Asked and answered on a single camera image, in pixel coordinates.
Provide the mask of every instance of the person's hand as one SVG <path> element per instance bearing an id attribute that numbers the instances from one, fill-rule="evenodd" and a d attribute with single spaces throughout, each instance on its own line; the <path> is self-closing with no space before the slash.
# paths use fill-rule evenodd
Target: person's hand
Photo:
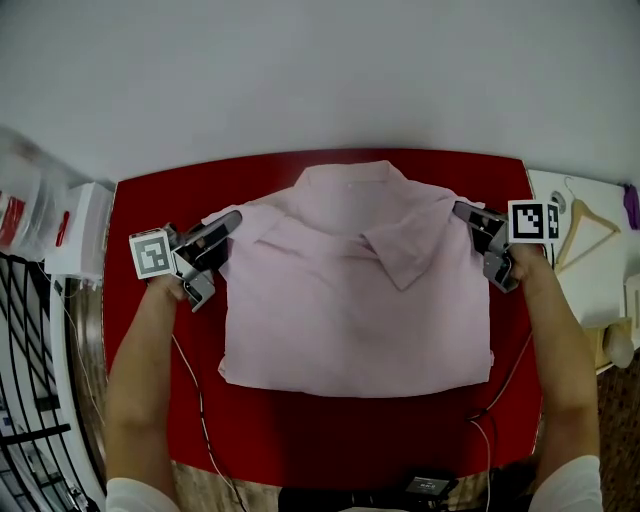
<path id="1" fill-rule="evenodd" d="M 537 268 L 549 266 L 538 245 L 514 244 L 509 247 L 509 252 L 515 261 L 512 275 L 520 281 L 530 277 Z"/>
<path id="2" fill-rule="evenodd" d="M 168 293 L 176 300 L 182 300 L 187 296 L 184 291 L 184 287 L 182 286 L 182 281 L 171 274 L 165 274 L 154 278 L 149 284 L 149 288 L 151 287 L 162 290 L 164 293 Z"/>

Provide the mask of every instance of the white box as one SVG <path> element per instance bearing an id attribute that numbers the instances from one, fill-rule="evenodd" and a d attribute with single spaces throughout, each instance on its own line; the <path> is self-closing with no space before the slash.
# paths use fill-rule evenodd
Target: white box
<path id="1" fill-rule="evenodd" d="M 71 189 L 68 198 L 64 239 L 45 255 L 45 272 L 101 284 L 113 192 L 98 183 L 87 183 Z"/>

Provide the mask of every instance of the white sleeve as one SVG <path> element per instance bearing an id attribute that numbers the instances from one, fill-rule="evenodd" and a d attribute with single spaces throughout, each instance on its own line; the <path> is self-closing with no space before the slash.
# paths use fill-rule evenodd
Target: white sleeve
<path id="1" fill-rule="evenodd" d="M 167 495 L 129 478 L 107 482 L 106 512 L 180 512 Z"/>
<path id="2" fill-rule="evenodd" d="M 602 512 L 600 459 L 578 457 L 557 469 L 533 495 L 529 512 Z"/>

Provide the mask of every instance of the purple object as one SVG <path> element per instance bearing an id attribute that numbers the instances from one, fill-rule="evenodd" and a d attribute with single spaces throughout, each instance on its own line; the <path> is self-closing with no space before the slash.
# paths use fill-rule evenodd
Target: purple object
<path id="1" fill-rule="evenodd" d="M 631 229 L 640 229 L 640 205 L 638 205 L 638 190 L 633 185 L 624 185 L 624 207 L 629 216 Z"/>

